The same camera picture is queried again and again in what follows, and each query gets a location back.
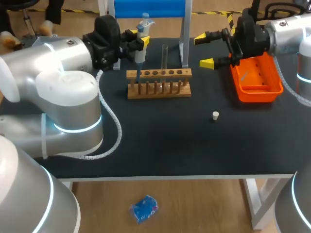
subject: blue panel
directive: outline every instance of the blue panel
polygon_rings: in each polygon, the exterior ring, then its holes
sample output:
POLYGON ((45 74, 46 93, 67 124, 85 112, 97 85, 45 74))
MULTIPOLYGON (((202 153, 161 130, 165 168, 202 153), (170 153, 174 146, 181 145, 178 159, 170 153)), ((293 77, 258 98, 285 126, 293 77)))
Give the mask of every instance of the blue panel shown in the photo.
POLYGON ((141 18, 145 12, 150 18, 184 17, 185 0, 115 0, 116 18, 141 18))

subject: glass test tube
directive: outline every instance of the glass test tube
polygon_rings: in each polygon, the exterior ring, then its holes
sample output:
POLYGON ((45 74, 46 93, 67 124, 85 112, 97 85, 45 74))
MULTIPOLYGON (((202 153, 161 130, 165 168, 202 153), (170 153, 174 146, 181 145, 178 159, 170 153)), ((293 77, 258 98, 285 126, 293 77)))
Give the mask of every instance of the glass test tube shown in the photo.
POLYGON ((167 69, 167 59, 168 59, 169 46, 162 45, 162 60, 161 60, 161 73, 165 74, 167 69))

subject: crumpled blue wrapper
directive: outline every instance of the crumpled blue wrapper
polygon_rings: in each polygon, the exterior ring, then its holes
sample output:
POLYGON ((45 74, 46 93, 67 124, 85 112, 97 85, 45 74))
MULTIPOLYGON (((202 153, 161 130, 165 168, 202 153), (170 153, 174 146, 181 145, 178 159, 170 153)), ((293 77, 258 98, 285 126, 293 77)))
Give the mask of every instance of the crumpled blue wrapper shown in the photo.
POLYGON ((130 206, 130 213, 135 217, 138 224, 150 218, 158 211, 157 201, 147 195, 135 205, 130 206))

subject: black tabletop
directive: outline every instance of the black tabletop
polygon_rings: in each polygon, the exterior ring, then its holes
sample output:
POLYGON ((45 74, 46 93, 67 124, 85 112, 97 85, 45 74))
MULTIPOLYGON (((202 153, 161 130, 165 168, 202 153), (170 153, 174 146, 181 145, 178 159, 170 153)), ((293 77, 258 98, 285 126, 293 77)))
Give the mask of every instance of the black tabletop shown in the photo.
MULTIPOLYGON (((152 39, 143 69, 159 69, 162 44, 169 45, 168 68, 180 68, 177 39, 152 39)), ((194 46, 190 41, 191 98, 128 100, 126 70, 107 71, 101 92, 120 120, 123 137, 113 154, 94 161, 52 156, 37 161, 57 178, 294 173, 311 151, 311 108, 287 90, 271 104, 238 101, 228 68, 208 70, 199 60, 228 54, 223 42, 194 46), (220 113, 216 123, 213 111, 220 113)), ((295 87, 296 55, 279 58, 295 87)), ((27 103, 4 101, 0 114, 40 113, 27 103)), ((103 109, 104 142, 110 149, 117 129, 103 109)))

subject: orange plastic basket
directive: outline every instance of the orange plastic basket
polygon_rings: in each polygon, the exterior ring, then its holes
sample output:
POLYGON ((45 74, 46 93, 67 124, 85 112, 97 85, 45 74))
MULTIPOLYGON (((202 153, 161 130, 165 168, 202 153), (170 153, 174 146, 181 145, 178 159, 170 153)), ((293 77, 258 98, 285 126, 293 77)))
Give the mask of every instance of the orange plastic basket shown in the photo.
POLYGON ((266 52, 243 59, 239 66, 230 69, 242 102, 273 102, 283 92, 273 58, 266 52))

